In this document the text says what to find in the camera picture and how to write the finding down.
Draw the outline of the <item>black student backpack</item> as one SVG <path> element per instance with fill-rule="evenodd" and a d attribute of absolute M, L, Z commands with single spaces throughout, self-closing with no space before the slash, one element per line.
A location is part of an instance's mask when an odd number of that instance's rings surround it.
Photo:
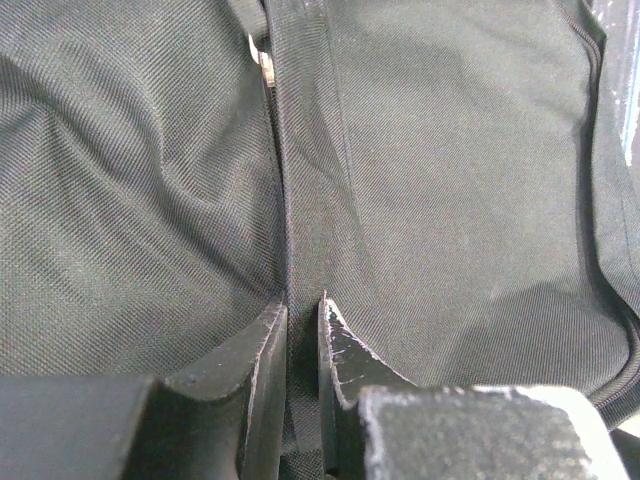
<path fill-rule="evenodd" d="M 5 1 L 1 381 L 169 377 L 318 306 L 419 388 L 639 409 L 639 202 L 587 1 Z"/>

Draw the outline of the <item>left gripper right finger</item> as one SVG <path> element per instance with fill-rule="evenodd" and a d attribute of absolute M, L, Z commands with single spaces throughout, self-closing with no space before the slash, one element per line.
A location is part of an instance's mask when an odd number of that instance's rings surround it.
<path fill-rule="evenodd" d="M 624 479 L 598 412 L 557 386 L 422 389 L 318 306 L 325 473 L 335 479 Z"/>

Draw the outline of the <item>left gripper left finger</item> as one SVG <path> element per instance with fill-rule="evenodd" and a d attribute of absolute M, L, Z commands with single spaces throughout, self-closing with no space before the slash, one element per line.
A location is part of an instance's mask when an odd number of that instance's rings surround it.
<path fill-rule="evenodd" d="M 274 479 L 286 390 L 287 308 L 181 371 L 5 377 L 5 479 Z"/>

